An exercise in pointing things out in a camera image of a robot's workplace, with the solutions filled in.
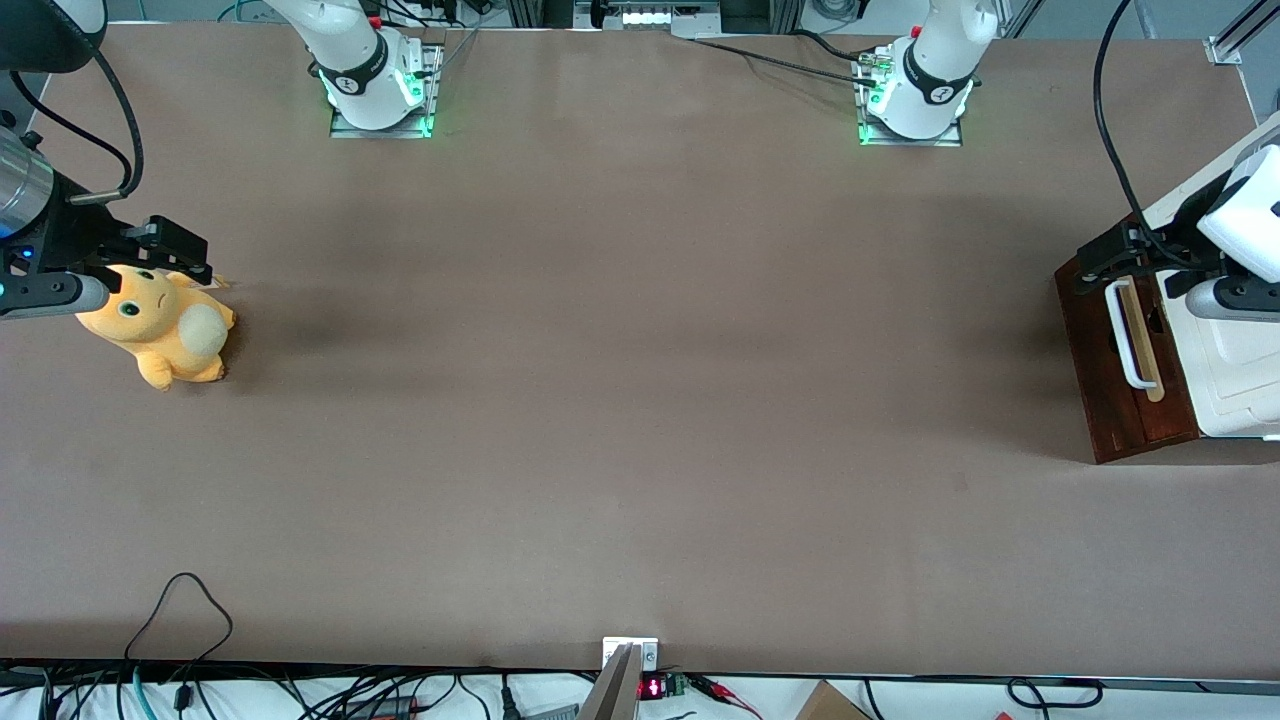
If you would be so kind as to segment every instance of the table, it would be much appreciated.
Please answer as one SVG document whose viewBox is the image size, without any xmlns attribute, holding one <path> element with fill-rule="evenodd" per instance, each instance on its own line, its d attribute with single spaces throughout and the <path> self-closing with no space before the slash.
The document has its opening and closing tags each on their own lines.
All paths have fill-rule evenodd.
<svg viewBox="0 0 1280 720">
<path fill-rule="evenodd" d="M 1125 211 L 1092 42 L 995 44 L 959 150 L 660 33 L 483 32 L 416 142 L 329 141 L 284 27 L 104 47 L 147 149 L 116 214 L 210 240 L 239 348 L 161 395 L 73 319 L 0 327 L 0 655 L 115 656 L 186 569 L 224 659 L 1280 674 L 1274 457 L 1089 464 L 1050 275 Z M 1196 42 L 1107 77 L 1139 197 L 1252 127 Z M 125 140 L 92 69 L 47 102 Z M 183 588 L 140 652 L 218 629 Z"/>
</svg>

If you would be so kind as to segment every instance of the red wire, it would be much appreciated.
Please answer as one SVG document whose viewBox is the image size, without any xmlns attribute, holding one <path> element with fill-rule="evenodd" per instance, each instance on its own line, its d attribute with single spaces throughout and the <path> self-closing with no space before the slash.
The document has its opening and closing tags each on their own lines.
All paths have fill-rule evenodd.
<svg viewBox="0 0 1280 720">
<path fill-rule="evenodd" d="M 755 720 L 764 720 L 764 717 L 762 717 L 760 714 L 756 712 L 754 707 L 742 702 L 741 698 L 733 697 L 730 700 L 728 703 L 732 705 L 733 707 L 741 707 L 742 710 L 750 712 L 751 715 L 755 715 Z"/>
<path fill-rule="evenodd" d="M 719 697 L 723 701 L 726 701 L 727 703 L 732 705 L 733 707 L 737 707 L 740 710 L 745 710 L 745 711 L 750 712 L 751 715 L 755 715 L 755 720 L 764 720 L 764 717 L 762 717 L 760 714 L 756 712 L 756 710 L 754 707 L 751 707 L 750 705 L 748 705 L 745 700 L 737 697 L 737 694 L 735 694 L 733 691 L 726 688 L 724 685 L 722 685 L 722 684 L 719 684 L 719 683 L 717 683 L 714 680 L 712 680 L 712 692 L 716 693 L 717 697 Z"/>
</svg>

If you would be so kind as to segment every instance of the drawer handle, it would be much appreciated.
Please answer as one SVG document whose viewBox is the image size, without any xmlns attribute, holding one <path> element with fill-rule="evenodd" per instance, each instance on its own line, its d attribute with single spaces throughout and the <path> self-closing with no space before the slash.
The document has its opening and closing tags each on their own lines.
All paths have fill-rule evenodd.
<svg viewBox="0 0 1280 720">
<path fill-rule="evenodd" d="M 1111 332 L 1116 336 L 1116 350 L 1120 351 L 1120 366 L 1124 368 L 1124 379 L 1134 389 L 1152 389 L 1158 386 L 1155 380 L 1144 380 L 1138 374 L 1138 363 L 1133 357 L 1133 345 L 1129 342 L 1129 331 L 1124 324 L 1124 307 L 1120 305 L 1120 290 L 1129 287 L 1129 278 L 1120 278 L 1106 288 L 1107 314 L 1111 315 Z"/>
</svg>

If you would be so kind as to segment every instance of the cable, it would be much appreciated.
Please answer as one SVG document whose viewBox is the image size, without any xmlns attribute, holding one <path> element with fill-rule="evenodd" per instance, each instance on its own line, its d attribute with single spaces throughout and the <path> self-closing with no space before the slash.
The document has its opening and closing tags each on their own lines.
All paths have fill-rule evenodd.
<svg viewBox="0 0 1280 720">
<path fill-rule="evenodd" d="M 205 685 L 200 684 L 200 678 L 196 678 L 196 694 L 200 696 L 200 705 L 205 706 L 205 712 L 209 715 L 209 720 L 218 720 L 214 715 L 214 708 L 209 706 L 209 698 L 205 697 Z"/>
<path fill-rule="evenodd" d="M 867 688 L 867 703 L 872 706 L 872 715 L 876 716 L 876 720 L 884 720 L 884 716 L 881 715 L 879 705 L 876 705 L 876 693 L 872 692 L 872 682 L 863 678 L 863 687 Z"/>
<path fill-rule="evenodd" d="M 195 573 L 182 571 L 182 573 L 178 573 L 174 577 L 169 578 L 169 582 L 164 584 L 164 589 L 160 591 L 160 600 L 157 600 L 156 601 L 156 606 L 151 609 L 151 615 L 147 616 L 147 621 L 143 623 L 141 628 L 138 628 L 137 633 L 133 633 L 133 637 L 129 639 L 129 643 L 124 646 L 124 661 L 125 662 L 128 662 L 129 660 L 132 660 L 132 657 L 129 657 L 129 653 L 133 650 L 133 643 L 138 642 L 138 638 L 142 637 L 142 633 L 147 632 L 147 628 L 150 628 L 151 623 L 155 621 L 156 615 L 160 612 L 160 606 L 164 605 L 164 598 L 169 594 L 169 588 L 172 588 L 173 584 L 177 583 L 182 578 L 191 578 L 192 580 L 195 580 L 196 584 L 200 585 L 200 592 L 205 593 L 205 600 L 209 601 L 209 605 L 212 605 L 214 610 L 216 610 L 223 616 L 223 620 L 227 621 L 227 632 L 223 633 L 221 639 L 219 639 L 214 644 L 209 646 L 209 650 L 206 650 L 205 652 L 201 652 L 189 664 L 193 665 L 196 662 L 200 662 L 200 661 L 205 660 L 206 657 L 209 657 L 209 655 L 211 652 L 214 652 L 215 650 L 223 647 L 223 643 L 225 643 L 227 641 L 230 639 L 232 633 L 236 632 L 236 621 L 232 620 L 230 614 L 227 612 L 227 609 L 223 607 L 221 603 L 219 603 L 216 600 L 214 600 L 212 593 L 209 592 L 209 587 L 205 585 L 205 580 L 200 579 L 200 575 L 197 575 Z"/>
<path fill-rule="evenodd" d="M 1032 691 L 1032 694 L 1036 697 L 1036 701 L 1028 702 L 1018 697 L 1018 693 L 1014 692 L 1015 687 L 1027 688 Z M 1102 702 L 1102 683 L 1093 680 L 1093 691 L 1097 694 L 1094 694 L 1089 700 L 1080 702 L 1046 702 L 1044 696 L 1041 694 L 1039 688 L 1036 687 L 1036 683 L 1032 683 L 1027 678 L 1010 678 L 1009 683 L 1005 684 L 1005 692 L 1009 693 L 1009 700 L 1016 702 L 1018 705 L 1025 707 L 1027 710 L 1039 710 L 1041 712 L 1044 714 L 1044 720 L 1051 720 L 1048 716 L 1050 710 L 1085 710 L 1088 707 L 1093 707 L 1094 705 Z"/>
<path fill-rule="evenodd" d="M 488 20 L 489 18 L 480 15 L 480 19 L 476 20 L 476 24 L 475 27 L 471 28 L 471 32 L 468 32 L 467 36 L 462 38 L 462 42 L 460 42 L 458 46 L 453 49 L 453 53 L 449 53 L 448 58 L 445 58 L 444 61 L 440 63 L 440 74 L 444 74 L 444 68 L 449 67 L 449 63 L 452 63 L 453 59 L 458 56 L 458 53 L 462 53 L 462 49 L 466 47 L 468 42 L 471 42 L 471 40 L 476 36 L 477 32 L 480 32 L 480 26 L 483 26 Z"/>
<path fill-rule="evenodd" d="M 244 5 L 248 5 L 250 3 L 259 3 L 259 1 L 260 0 L 236 0 L 236 3 L 232 3 L 230 5 L 228 5 L 227 8 L 224 8 L 221 13 L 218 13 L 218 18 L 214 22 L 215 23 L 223 22 L 223 18 L 225 18 L 229 14 L 232 14 L 233 12 L 237 13 L 236 22 L 238 22 L 238 23 L 243 22 L 238 17 L 239 9 L 243 8 Z"/>
<path fill-rule="evenodd" d="M 751 715 L 755 715 L 755 720 L 764 720 L 764 717 L 762 717 L 760 714 L 754 707 L 751 707 L 750 705 L 742 702 L 741 700 L 730 701 L 730 705 L 733 706 L 733 707 L 740 707 L 740 708 L 750 712 Z"/>
<path fill-rule="evenodd" d="M 1174 265 L 1184 269 L 1194 269 L 1193 265 L 1188 264 L 1181 258 L 1174 255 L 1160 237 L 1156 236 L 1155 231 L 1147 223 L 1147 218 L 1143 215 L 1142 205 L 1138 202 L 1138 196 L 1133 191 L 1133 186 L 1129 183 L 1129 173 L 1125 172 L 1124 164 L 1120 161 L 1120 155 L 1116 152 L 1115 143 L 1111 141 L 1111 131 L 1107 129 L 1107 119 L 1102 113 L 1102 65 L 1107 58 L 1107 49 L 1111 46 L 1111 36 L 1116 32 L 1116 26 L 1120 24 L 1120 17 L 1124 12 L 1129 9 L 1129 3 L 1132 0 L 1120 0 L 1116 6 L 1116 12 L 1111 15 L 1111 20 L 1107 23 L 1106 32 L 1102 33 L 1102 41 L 1098 44 L 1098 56 L 1093 63 L 1093 119 L 1098 126 L 1098 135 L 1102 137 L 1102 147 L 1107 152 L 1107 159 L 1111 160 L 1111 165 L 1115 168 L 1116 179 L 1120 181 L 1120 190 L 1124 192 L 1124 197 L 1129 201 L 1129 209 L 1133 211 L 1134 217 L 1138 219 L 1138 228 L 1142 231 L 1143 240 L 1155 247 L 1166 260 Z"/>
<path fill-rule="evenodd" d="M 689 42 L 692 42 L 694 45 L 701 45 L 704 47 L 714 47 L 717 50 L 723 50 L 726 53 L 733 53 L 735 55 L 741 55 L 744 58 L 751 58 L 753 60 L 760 60 L 760 61 L 764 61 L 764 63 L 778 65 L 781 68 L 787 68 L 787 69 L 791 69 L 791 70 L 799 70 L 801 73 L 809 73 L 809 74 L 814 74 L 814 76 L 818 76 L 818 77 L 827 77 L 827 78 L 838 79 L 838 81 L 842 81 L 842 82 L 851 82 L 854 85 L 865 85 L 868 87 L 872 87 L 872 86 L 876 85 L 876 81 L 873 81 L 870 78 L 855 78 L 854 76 L 842 76 L 840 73 L 832 73 L 832 72 L 827 72 L 827 70 L 819 70 L 817 68 L 809 68 L 809 67 L 805 67 L 805 65 L 797 65 L 796 63 L 788 63 L 786 60 L 778 60 L 777 58 L 769 58 L 768 55 L 760 55 L 758 53 L 751 53 L 750 50 L 740 50 L 737 47 L 730 47 L 728 45 L 721 45 L 718 42 L 710 42 L 710 41 L 707 41 L 707 40 L 690 40 Z"/>
<path fill-rule="evenodd" d="M 463 682 L 462 682 L 462 676 L 461 676 L 461 675 L 454 675 L 454 679 L 457 679 L 457 680 L 458 680 L 458 687 L 460 687 L 460 688 L 462 688 L 462 692 L 465 692 L 465 693 L 467 693 L 468 696 L 471 696 L 471 697 L 476 698 L 476 702 L 479 702 L 479 703 L 480 703 L 480 707 L 483 707 L 483 708 L 484 708 L 484 720 L 493 720 L 493 719 L 492 719 L 492 717 L 489 716 L 489 703 L 486 703 L 486 702 L 485 702 L 484 700 L 481 700 L 481 698 L 480 698 L 480 696 L 477 696 L 476 693 L 471 692 L 471 688 L 468 688 L 468 687 L 466 685 L 466 683 L 463 683 Z"/>
<path fill-rule="evenodd" d="M 38 111 L 41 115 L 45 115 L 46 118 L 63 126 L 76 136 L 110 152 L 113 158 L 119 160 L 120 167 L 124 168 L 124 177 L 120 178 L 120 186 L 123 187 L 129 183 L 129 178 L 133 177 L 133 164 L 129 163 L 129 159 L 124 156 L 124 152 L 120 152 L 114 145 L 102 140 L 101 137 L 88 132 L 87 129 L 77 126 L 76 123 L 50 110 L 44 102 L 40 101 L 38 97 L 36 97 L 36 94 L 27 87 L 27 83 L 23 82 L 22 76 L 18 74 L 18 70 L 9 70 L 9 81 L 13 82 L 13 87 L 18 91 L 18 95 L 22 95 L 22 99 L 26 100 L 28 104 L 31 104 L 31 106 L 35 108 L 36 111 Z"/>
<path fill-rule="evenodd" d="M 115 70 L 111 69 L 111 64 L 106 61 L 97 45 L 84 35 L 79 24 L 55 0 L 44 0 L 44 3 L 72 31 L 72 35 L 81 41 L 81 45 L 93 54 L 93 60 L 102 69 L 106 82 L 111 86 L 111 92 L 115 94 L 115 100 L 120 104 L 120 110 L 124 113 L 124 123 L 129 127 L 129 140 L 133 141 L 133 172 L 129 174 L 129 181 L 116 188 L 116 195 L 119 197 L 128 197 L 138 188 L 138 183 L 142 182 L 142 132 L 138 131 L 138 118 L 133 114 L 133 106 L 129 105 L 129 97 L 124 94 L 124 87 L 120 86 L 120 78 L 115 77 Z M 108 197 L 104 201 L 113 199 L 115 197 Z"/>
<path fill-rule="evenodd" d="M 387 3 L 383 3 L 381 0 L 369 0 L 369 1 L 372 3 L 378 8 L 381 8 L 383 10 L 387 10 L 388 14 L 396 14 L 396 15 L 401 15 L 403 18 L 408 18 L 411 20 L 417 22 L 420 26 L 422 26 L 425 28 L 430 28 L 431 27 L 431 26 L 429 26 L 426 23 L 448 23 L 451 26 L 456 26 L 456 27 L 461 27 L 461 28 L 467 27 L 467 26 L 460 23 L 456 19 L 451 20 L 449 18 L 422 18 L 422 17 L 415 15 L 413 13 L 408 12 L 408 8 L 406 8 L 404 4 L 401 3 L 401 0 L 392 0 L 392 3 L 394 3 L 396 8 L 399 8 L 399 10 L 397 10 L 396 8 L 392 8 Z"/>
<path fill-rule="evenodd" d="M 155 710 L 151 710 L 146 693 L 142 692 L 142 671 L 137 665 L 133 666 L 133 694 L 138 696 L 138 705 L 142 706 L 142 714 L 147 716 L 147 720 L 159 720 Z"/>
<path fill-rule="evenodd" d="M 849 60 L 850 63 L 856 63 L 858 59 L 864 53 L 872 53 L 872 51 L 876 50 L 876 46 L 872 45 L 870 47 L 867 47 L 864 50 L 855 50 L 854 53 L 845 53 L 844 50 L 841 50 L 841 49 L 836 47 L 835 45 L 827 42 L 826 37 L 818 35 L 817 32 L 809 32 L 808 29 L 794 29 L 794 31 L 791 31 L 791 35 L 796 35 L 796 36 L 800 36 L 800 37 L 808 37 L 809 40 L 812 40 L 812 41 L 817 42 L 818 45 L 820 45 L 822 49 L 826 50 L 827 53 L 831 53 L 832 55 L 840 58 L 841 60 Z"/>
</svg>

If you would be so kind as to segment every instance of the stuffed toy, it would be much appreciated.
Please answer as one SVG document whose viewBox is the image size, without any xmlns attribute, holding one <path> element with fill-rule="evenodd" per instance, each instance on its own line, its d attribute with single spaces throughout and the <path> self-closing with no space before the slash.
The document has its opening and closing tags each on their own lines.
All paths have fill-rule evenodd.
<svg viewBox="0 0 1280 720">
<path fill-rule="evenodd" d="M 227 374 L 218 355 L 236 313 L 182 273 L 161 274 L 111 265 L 120 274 L 120 292 L 105 306 L 76 318 L 93 334 L 128 350 L 151 387 L 168 391 L 173 380 L 211 383 Z"/>
</svg>

